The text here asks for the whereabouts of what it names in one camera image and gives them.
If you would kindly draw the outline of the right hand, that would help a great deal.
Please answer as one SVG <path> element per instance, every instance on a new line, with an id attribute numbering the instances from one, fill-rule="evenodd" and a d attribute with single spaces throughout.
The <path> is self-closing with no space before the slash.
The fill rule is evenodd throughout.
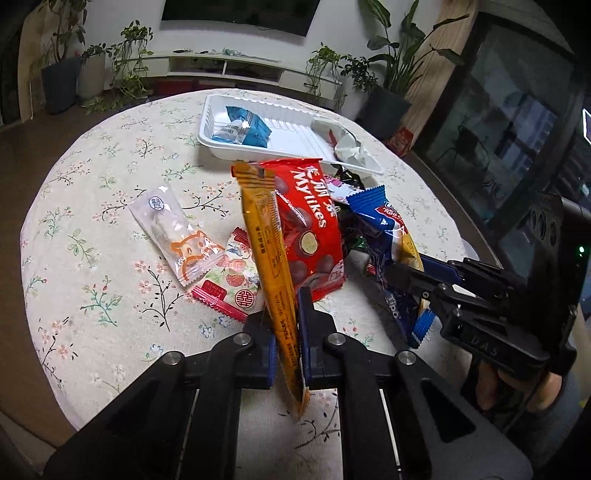
<path id="1" fill-rule="evenodd" d="M 494 407 L 496 390 L 501 383 L 525 395 L 528 400 L 526 405 L 528 412 L 541 412 L 548 409 L 559 396 L 563 383 L 562 377 L 554 373 L 538 375 L 533 380 L 520 381 L 484 362 L 480 363 L 478 373 L 476 398 L 479 407 L 485 411 Z"/>

